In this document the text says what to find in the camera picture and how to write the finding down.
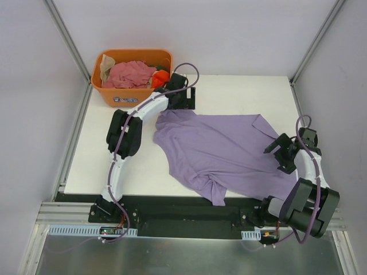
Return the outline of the purple t-shirt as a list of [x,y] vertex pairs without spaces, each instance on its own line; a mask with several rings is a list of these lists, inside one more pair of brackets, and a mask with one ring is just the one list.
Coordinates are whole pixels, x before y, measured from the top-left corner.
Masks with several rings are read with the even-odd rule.
[[262,200],[286,199],[295,173],[278,169],[264,153],[278,134],[262,115],[197,115],[191,110],[163,111],[153,141],[169,164],[169,174],[215,206],[227,191]]

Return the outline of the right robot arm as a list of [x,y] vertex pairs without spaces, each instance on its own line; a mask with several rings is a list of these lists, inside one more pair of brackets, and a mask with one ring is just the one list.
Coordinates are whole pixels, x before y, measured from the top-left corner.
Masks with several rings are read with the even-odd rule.
[[338,206],[340,194],[329,187],[323,176],[317,132],[305,127],[296,132],[294,138],[281,134],[264,150],[265,154],[274,151],[279,170],[289,175],[297,172],[296,184],[286,199],[264,198],[257,217],[261,227],[280,222],[305,236],[320,238]]

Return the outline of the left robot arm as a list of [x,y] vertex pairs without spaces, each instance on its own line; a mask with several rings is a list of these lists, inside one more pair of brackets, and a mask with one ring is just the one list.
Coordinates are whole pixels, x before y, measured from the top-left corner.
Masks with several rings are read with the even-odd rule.
[[131,158],[142,142],[143,123],[165,110],[193,110],[196,107],[196,88],[188,78],[174,72],[163,86],[129,111],[117,110],[112,116],[106,142],[110,152],[107,184],[96,200],[92,213],[109,223],[125,218],[119,200],[123,196],[122,181]]

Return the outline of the orange plastic basket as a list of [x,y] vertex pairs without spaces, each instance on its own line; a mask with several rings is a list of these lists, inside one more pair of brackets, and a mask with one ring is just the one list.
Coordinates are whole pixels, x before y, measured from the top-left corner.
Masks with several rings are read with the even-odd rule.
[[144,61],[146,65],[161,66],[168,72],[173,70],[173,57],[165,49],[110,49],[101,52],[95,61],[91,84],[110,107],[134,107],[147,99],[153,90],[151,88],[103,88],[100,64],[104,55],[113,58],[116,63]]

